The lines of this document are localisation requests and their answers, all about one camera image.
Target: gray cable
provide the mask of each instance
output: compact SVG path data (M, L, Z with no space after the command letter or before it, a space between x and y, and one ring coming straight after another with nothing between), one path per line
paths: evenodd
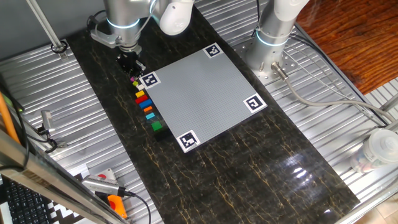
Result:
M154 6L153 7L155 7L156 6L156 3L157 3L157 0L153 0L153 1L151 1L151 5L152 4L154 4ZM136 37L135 37L135 39L137 39L137 37L141 34L141 31L144 29L144 27L147 25L147 23L149 22L149 19L152 17L152 15L153 15L153 13L154 13L154 9L152 9L152 12L149 12L149 16L148 16L148 18L147 18L147 20L145 20L145 22L144 22L144 24L142 25L142 27L138 30L138 32L136 33Z
M348 96L346 96L346 95L343 94L343 91L342 91L342 90L338 87L338 85L336 85L336 83L329 77L329 75L326 73L326 71L324 71L323 68L322 68L321 66L319 66L319 65L317 64L316 61L312 60L311 56L307 55L303 50L297 49L297 48L296 48L295 46L293 46L293 45L289 45L289 44L286 44L286 45L289 46L289 47L291 47L291 48L293 48L293 49L295 49L295 50L297 50L297 51L299 51L299 52L301 52L301 53L304 54L305 56L307 56L315 65L318 66L318 68L322 71L322 73L325 74L325 76L332 82L332 84L333 84L341 93L338 93L338 91L335 91L333 88L331 88L329 85L327 85L326 83L324 83L323 81L321 81L319 78L317 78L316 76L312 75L303 65L301 65L301 63L299 63L298 61L296 61L296 59L294 59L290 54L288 54L288 53L284 50L285 54L288 55L295 63L297 63L297 65L299 65L302 69L304 69L309 75L311 75L312 78L318 80L320 83L322 83L322 85L326 86L326 87L329 88L331 91L334 91L335 93L339 94L340 96L342 96L342 97L344 97L344 98L346 98L346 99L348 99L348 100L351 100ZM365 115L367 118L369 118L370 120L372 120L373 122L375 122L377 125L379 125L379 126L383 126L383 125L384 125L384 124L383 124L382 122L380 122L378 119L376 119L375 117L373 117L373 115L372 115L371 113L369 113L367 110L365 110L364 108L362 108L362 107L360 107L360 106L358 106L358 105L354 105L354 107L357 108L357 109L358 109L363 115Z
M389 114L387 114L385 111L380 110L379 108L373 106L373 105L369 105L367 103L364 102L360 102L360 101L356 101L356 100L340 100L340 101L333 101L333 102L322 102L322 103L316 103L316 102L311 102L308 101L304 98L302 98L293 88L292 84L290 83L289 79L285 80L286 85L290 88L291 92L293 93L293 95L295 95L297 97L298 100L300 100L302 103L305 103L306 105L310 105L310 106L331 106L331 105L340 105L340 104L352 104L352 105L361 105L370 109L373 109L374 111L377 111L378 113L380 113L381 115L385 116L388 120L390 120L391 122L394 122L395 119L390 116Z

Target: wire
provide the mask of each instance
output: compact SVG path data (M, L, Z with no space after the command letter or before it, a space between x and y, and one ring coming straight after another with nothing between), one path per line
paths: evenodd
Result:
M377 111L378 113L380 113L381 115L385 116L387 119L389 119L391 122L394 122L395 119L390 116L389 114L387 114L385 111L380 110L379 108L373 106L373 105L369 105L367 103L364 102L360 102L360 101L356 101L356 100L340 100L340 101L332 101L332 102L321 102L321 103L316 103L316 102L311 102L308 101L304 98L302 98L293 88L292 84L290 83L289 79L285 80L286 85L290 88L291 92L293 93L293 95L295 95L297 97L298 100L300 100L302 103L305 103L306 105L310 105L310 106L331 106L331 105L340 105L340 104L353 104L353 105L360 105L360 106L365 106L367 108L371 108L375 111Z
M152 4L154 4L154 6L153 7L155 7L156 6L156 3L157 3L157 0L153 0L153 1L151 1L151 5ZM152 10L152 12L150 12L150 14L149 14L149 16L148 16L148 18L145 20L145 22L144 22L144 24L142 25L142 27L138 30L138 32L136 33L136 37L135 37L135 39L137 40L137 37L141 34L141 31L144 29L144 27L147 25L147 23L149 22L149 19L151 19L151 17L152 17L152 15L153 15L153 13L154 13L154 11L155 10Z
M0 83L1 88L3 89L3 91L6 92L7 95L11 96L10 92ZM25 154L25 161L24 161L24 165L23 165L23 169L26 169L26 165L29 161L29 140L27 139L27 134L26 134L26 128L24 125L24 120L22 119L21 113L19 112L18 109L18 102L15 100L15 98L10 97L10 100L12 102L12 106L15 109L15 112L17 114L18 120L19 120L19 124L22 128L22 140L25 143L25 148L26 148L26 154Z
M37 138L35 138L35 137L33 137L33 136L29 135L29 134L27 136L29 138L35 140L35 141L38 141L38 142L42 142L42 143L50 143L51 142L52 143L52 148L44 151L47 154L53 152L54 150L56 150L58 148L58 144L57 144L57 142L54 139L47 138L47 140L42 140L42 139L37 139Z
M257 4L257 20L260 21L260 2L259 0L256 0Z
M138 196L138 195L135 194L135 193L132 193L132 192L129 192L129 191L125 191L125 194L126 194L127 196L130 196L130 197L136 197L136 198L138 198L139 200L141 200L141 201L145 204L145 206L146 206L147 209L148 209L149 224L151 224L151 221L152 221L152 220L151 220L151 217L150 217L150 208L149 208L147 202L146 202L142 197Z
M333 63L328 59L328 57L327 57L317 46L315 46L314 44L312 44L308 39L306 39L306 38L304 38L304 37L302 37L302 36L300 36L300 35L298 35L298 34L291 34L290 38L291 38L291 39L294 39L294 40L297 40L297 41L299 41L299 42L301 42L301 43L307 44L307 45L310 46L313 50L315 50L316 52L318 52L318 53L320 54L320 56L322 56L330 65L333 64ZM304 53L304 51L301 50L300 52L301 52L302 54L306 55L306 56L311 60L311 58L309 57L309 55L307 55L306 53ZM299 64L292 56L290 56L289 54L288 54L288 56L289 56L292 60L294 60L300 67L302 67L306 72L308 72L308 74L310 74L313 78L315 78L315 79L317 79L318 81L320 81L321 83L323 83L323 82L322 82L321 80L319 80L317 77L313 76L313 75L312 75L307 69L305 69L301 64ZM335 67L332 67L332 68L333 68L333 70L334 70L336 73L339 73L339 72L336 70ZM341 93L343 93L342 90L340 90L340 88L334 83L334 81L326 74L326 72L323 71L323 69L322 69L321 67L320 67L320 69L321 69L322 72L329 78L329 80L332 82L332 84L334 84L334 86L335 86ZM347 96L345 96L345 95L343 95L343 94L338 93L337 91L335 91L335 90L333 90L332 88L330 88L328 85L326 85L326 84L324 84L324 85L327 86L330 90L334 91L335 93L337 93L337 94L339 94L339 95L341 95L341 96L343 96L343 97L345 97L345 98L347 98L347 99L350 100L350 98L348 98ZM371 119L372 121L374 121L376 124L381 125L380 122L379 122L378 120L374 119L373 115L370 114L370 113L368 113L364 108L362 108L362 107L360 107L360 106L358 106L358 105L354 105L354 106L355 106L358 110L360 110L360 112L362 112L366 117L368 117L369 119ZM380 120L381 120L384 124L387 124L383 119L380 118Z
M103 13L103 12L106 12L106 10L104 9L104 10L101 10L101 11L98 11L96 14L94 14L94 19L98 16L98 15L100 15L101 13ZM90 21L91 21L91 16L89 16L88 18L87 18L87 26L89 26L89 24L90 24Z
M253 33L251 34L251 37L254 37L254 34L256 33L256 30L259 27L259 22L260 22L260 2L259 2L259 0L256 0L256 4L257 4L257 24L253 30Z
M51 153L58 148L58 144L54 139L50 139L50 142L53 144L52 148L49 150L44 151L45 153Z
M48 138L47 138L47 140L37 139L37 138L31 136L30 134L27 134L27 136L28 136L29 138L35 140L35 141L42 142L42 143L47 143L47 142L50 141L50 139L48 139Z
M305 56L307 56L315 65L317 65L317 62L312 60L311 55L306 54L303 50L299 50L296 47L294 47L293 45L289 45L286 44L288 47L291 47L297 51L299 51L301 54L304 54ZM315 75L312 75L305 67L303 67L300 63L298 63L298 61L296 61L291 55L289 55L286 51L284 51L295 63L297 63L302 69L304 69L308 74L310 74L312 76L312 78L317 79L320 83L322 83L324 86L326 86L327 88L329 88L331 91L334 91L335 93L337 93L338 95L346 98L347 100L351 100L350 97L346 96L343 94L343 91L341 90L341 88L329 77L329 75L326 73L326 71L323 70L323 68L321 66L318 66L320 68L320 70L325 74L325 76L331 81L331 83L336 87L337 90L340 91L337 92L336 90L334 90L333 88L329 87L329 85L327 85L326 83L324 83L323 81L321 81L319 78L317 78ZM358 106L358 105L354 105L355 108L357 108L360 112L362 112L366 117L368 117L369 119L371 119L373 122L375 122L378 125L383 125L379 120L375 119L375 117L369 113L367 110L365 110L365 108Z
M4 121L4 125L6 126L8 135L10 135L10 137L13 138L13 140L18 142L18 144L21 144L17 132L15 130L14 124L12 123L11 115L10 112L8 111L7 104L4 101L4 98L2 97L1 93L0 93L0 113Z

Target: metal rod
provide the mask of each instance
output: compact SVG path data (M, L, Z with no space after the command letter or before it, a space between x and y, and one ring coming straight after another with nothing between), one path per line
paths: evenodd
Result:
M393 123L389 124L389 125L386 127L386 129L387 129L387 130L390 130L390 131L393 131L393 132L398 131L398 119L395 120Z
M393 107L397 106L398 104L398 94L393 96L390 100L388 100L386 103L384 103L380 109L384 110L385 112L393 109Z
M20 144L0 131L0 145L0 164L22 166L26 152ZM43 152L29 153L24 172L2 170L1 173L95 223L127 223Z
M54 47L59 50L59 49L63 49L64 46L62 45L62 43L60 42L60 40L58 39L57 35L55 34L54 30L52 29L49 21L47 20L47 18L45 17L42 9L40 8L40 6L37 4L36 0L26 0L28 5L30 6L30 9L33 11L33 13L35 14L37 20L40 22L40 24L42 25L45 33L47 34L47 36L49 37L51 43L54 45ZM61 59L66 59L68 58L68 55L66 54L66 52L60 53L59 54Z

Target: wooden floor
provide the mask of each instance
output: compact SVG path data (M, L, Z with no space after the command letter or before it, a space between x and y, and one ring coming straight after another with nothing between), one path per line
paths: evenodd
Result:
M398 77L398 0L310 0L298 23L363 94Z

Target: keyboard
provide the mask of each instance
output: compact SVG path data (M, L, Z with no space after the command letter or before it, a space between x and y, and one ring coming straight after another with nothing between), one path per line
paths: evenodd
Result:
M51 201L23 185L2 177L13 224L50 224Z

